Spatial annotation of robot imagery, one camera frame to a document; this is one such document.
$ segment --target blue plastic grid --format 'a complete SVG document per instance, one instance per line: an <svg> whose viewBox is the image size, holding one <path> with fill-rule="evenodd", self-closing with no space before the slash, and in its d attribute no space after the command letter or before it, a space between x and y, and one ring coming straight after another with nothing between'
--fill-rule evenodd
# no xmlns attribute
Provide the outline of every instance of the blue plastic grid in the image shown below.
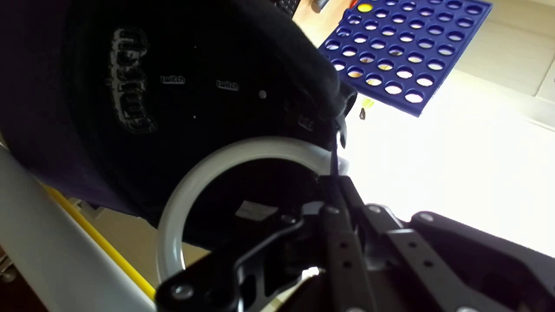
<svg viewBox="0 0 555 312"><path fill-rule="evenodd" d="M358 91L421 116L490 10L478 0L360 0L320 50Z"/></svg>

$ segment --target white plastic part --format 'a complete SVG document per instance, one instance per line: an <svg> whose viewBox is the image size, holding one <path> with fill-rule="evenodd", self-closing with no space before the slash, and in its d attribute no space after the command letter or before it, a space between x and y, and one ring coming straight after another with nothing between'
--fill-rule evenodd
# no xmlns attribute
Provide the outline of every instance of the white plastic part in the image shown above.
<svg viewBox="0 0 555 312"><path fill-rule="evenodd" d="M131 277L0 147L0 244L53 312L155 312Z"/></svg>
<svg viewBox="0 0 555 312"><path fill-rule="evenodd" d="M159 230L160 282L186 268L183 232L188 214L204 188L225 171L249 161L285 159L304 164L318 175L330 175L332 152L289 136L259 136L226 145L200 161L176 187Z"/></svg>

